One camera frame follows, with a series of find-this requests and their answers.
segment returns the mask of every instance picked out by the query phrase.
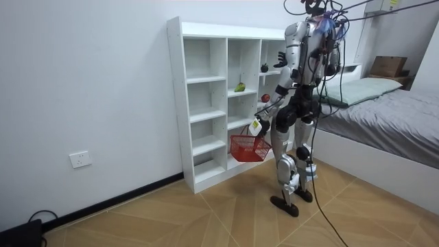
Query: mattress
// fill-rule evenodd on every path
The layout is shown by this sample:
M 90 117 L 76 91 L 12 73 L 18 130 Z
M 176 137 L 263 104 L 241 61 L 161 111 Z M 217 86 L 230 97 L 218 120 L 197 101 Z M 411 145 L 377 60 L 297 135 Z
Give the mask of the mattress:
M 330 107 L 322 105 L 322 112 Z M 436 95 L 396 90 L 321 117 L 318 128 L 439 169 Z

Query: pillow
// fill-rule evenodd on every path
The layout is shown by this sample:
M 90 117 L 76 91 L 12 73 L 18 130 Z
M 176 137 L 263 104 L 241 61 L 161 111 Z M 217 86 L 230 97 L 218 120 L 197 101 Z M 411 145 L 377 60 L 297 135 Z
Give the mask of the pillow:
M 383 78 L 364 78 L 342 84 L 342 96 L 340 96 L 340 85 L 331 85 L 327 91 L 323 89 L 322 102 L 329 102 L 334 106 L 349 107 L 366 100 L 377 98 L 385 93 L 397 90 L 402 85 L 399 82 Z M 319 99 L 318 95 L 322 87 L 314 90 L 313 97 Z

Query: red apple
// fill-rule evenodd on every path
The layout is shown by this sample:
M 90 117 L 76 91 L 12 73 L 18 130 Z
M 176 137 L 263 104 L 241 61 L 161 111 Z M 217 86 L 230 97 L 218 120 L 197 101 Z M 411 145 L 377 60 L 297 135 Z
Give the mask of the red apple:
M 262 95 L 261 100 L 263 103 L 267 103 L 270 100 L 270 96 L 268 94 Z

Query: power outlet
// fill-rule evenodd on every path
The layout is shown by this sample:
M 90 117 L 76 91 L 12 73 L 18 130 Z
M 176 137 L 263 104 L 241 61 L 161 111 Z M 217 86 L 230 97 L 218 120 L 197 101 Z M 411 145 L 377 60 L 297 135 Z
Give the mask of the power outlet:
M 91 158 L 88 151 L 80 152 L 77 154 L 70 154 L 70 161 L 73 168 L 83 167 L 85 165 L 91 165 Z

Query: red plastic basket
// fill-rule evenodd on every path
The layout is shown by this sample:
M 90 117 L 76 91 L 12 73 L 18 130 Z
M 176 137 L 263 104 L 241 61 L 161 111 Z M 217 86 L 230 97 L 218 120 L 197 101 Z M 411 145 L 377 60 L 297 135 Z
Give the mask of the red plastic basket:
M 242 135 L 242 132 L 230 137 L 230 153 L 232 156 L 239 162 L 263 161 L 272 146 L 263 138 Z

